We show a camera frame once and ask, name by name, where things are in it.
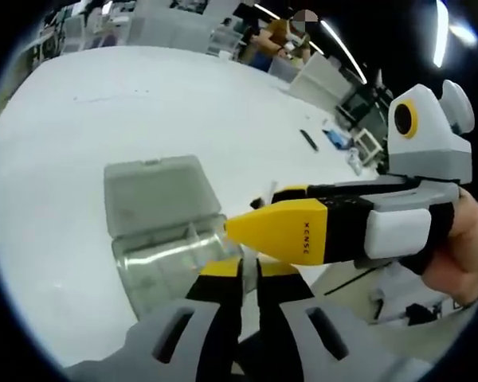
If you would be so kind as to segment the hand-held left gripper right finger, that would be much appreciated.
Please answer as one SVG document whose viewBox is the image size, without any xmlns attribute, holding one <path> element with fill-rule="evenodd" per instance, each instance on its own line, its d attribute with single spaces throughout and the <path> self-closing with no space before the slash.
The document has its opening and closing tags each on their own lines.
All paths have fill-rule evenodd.
<svg viewBox="0 0 478 382">
<path fill-rule="evenodd" d="M 257 264 L 260 336 L 271 381 L 419 381 L 428 362 L 386 349 L 352 312 L 312 293 L 288 264 Z"/>
</svg>

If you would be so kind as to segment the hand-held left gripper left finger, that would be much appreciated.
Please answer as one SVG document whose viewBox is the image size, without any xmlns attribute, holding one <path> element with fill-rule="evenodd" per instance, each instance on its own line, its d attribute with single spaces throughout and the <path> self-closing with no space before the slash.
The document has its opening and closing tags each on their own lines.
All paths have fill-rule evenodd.
<svg viewBox="0 0 478 382">
<path fill-rule="evenodd" d="M 241 332 L 242 261 L 211 261 L 185 298 L 156 308 L 101 361 L 69 367 L 71 381 L 227 381 Z"/>
</svg>

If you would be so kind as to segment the person's right hand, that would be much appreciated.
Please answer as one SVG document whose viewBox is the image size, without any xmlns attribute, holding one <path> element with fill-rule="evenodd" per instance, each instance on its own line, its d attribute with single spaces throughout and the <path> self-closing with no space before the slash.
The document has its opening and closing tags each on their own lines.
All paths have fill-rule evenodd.
<svg viewBox="0 0 478 382">
<path fill-rule="evenodd" d="M 435 248 L 420 276 L 431 290 L 446 294 L 460 306 L 478 300 L 478 202 L 460 189 L 446 241 Z"/>
</svg>

